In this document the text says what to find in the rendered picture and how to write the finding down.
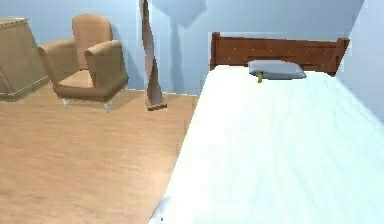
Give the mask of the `tan wooden dresser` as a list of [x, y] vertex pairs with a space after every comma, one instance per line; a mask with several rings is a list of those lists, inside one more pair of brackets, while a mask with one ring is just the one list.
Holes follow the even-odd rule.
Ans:
[[0, 18], [0, 101], [17, 101], [49, 82], [25, 18]]

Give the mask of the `grey pillow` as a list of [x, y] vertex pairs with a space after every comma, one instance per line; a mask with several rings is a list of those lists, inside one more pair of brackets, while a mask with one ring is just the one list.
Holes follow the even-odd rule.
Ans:
[[306, 78], [301, 67], [282, 60], [254, 60], [248, 63], [251, 75], [270, 80], [292, 80]]

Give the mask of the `white bed with brown headboard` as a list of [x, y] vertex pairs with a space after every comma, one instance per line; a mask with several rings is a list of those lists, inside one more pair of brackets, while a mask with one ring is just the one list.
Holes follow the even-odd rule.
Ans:
[[[348, 40], [224, 37], [148, 224], [384, 224], [384, 124], [337, 78]], [[254, 60], [306, 78], [263, 79]]]

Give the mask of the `brown twisted floor lamp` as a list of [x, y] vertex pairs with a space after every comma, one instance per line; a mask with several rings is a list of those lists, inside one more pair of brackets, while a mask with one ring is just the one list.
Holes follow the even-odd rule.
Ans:
[[153, 34], [149, 20], [148, 0], [139, 0], [142, 20], [142, 41], [145, 53], [145, 72], [148, 78], [146, 106], [149, 111], [165, 108], [167, 103], [162, 97], [158, 80], [158, 67], [154, 54]]

